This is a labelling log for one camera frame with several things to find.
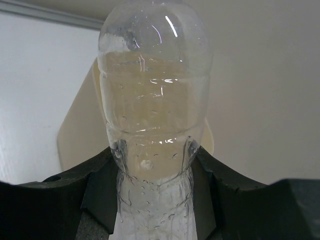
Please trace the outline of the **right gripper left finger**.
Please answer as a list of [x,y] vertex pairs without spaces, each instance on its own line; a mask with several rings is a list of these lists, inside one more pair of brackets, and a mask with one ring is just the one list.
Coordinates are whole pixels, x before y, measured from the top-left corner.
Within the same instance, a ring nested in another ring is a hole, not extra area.
[[1,182],[1,239],[107,239],[117,215],[117,173],[107,148],[42,182]]

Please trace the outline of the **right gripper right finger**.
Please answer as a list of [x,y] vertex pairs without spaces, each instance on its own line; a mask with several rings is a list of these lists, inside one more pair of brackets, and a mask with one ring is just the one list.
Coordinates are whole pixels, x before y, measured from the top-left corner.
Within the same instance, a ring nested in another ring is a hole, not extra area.
[[319,239],[319,180],[263,184],[231,169],[204,148],[197,152],[192,173],[198,239]]

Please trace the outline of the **clear bottle diagonal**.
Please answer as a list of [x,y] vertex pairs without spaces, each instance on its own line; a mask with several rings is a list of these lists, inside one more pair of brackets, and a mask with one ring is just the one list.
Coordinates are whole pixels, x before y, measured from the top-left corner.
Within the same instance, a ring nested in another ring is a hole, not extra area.
[[212,50],[181,0],[125,0],[98,38],[118,240],[195,240],[191,164],[208,107]]

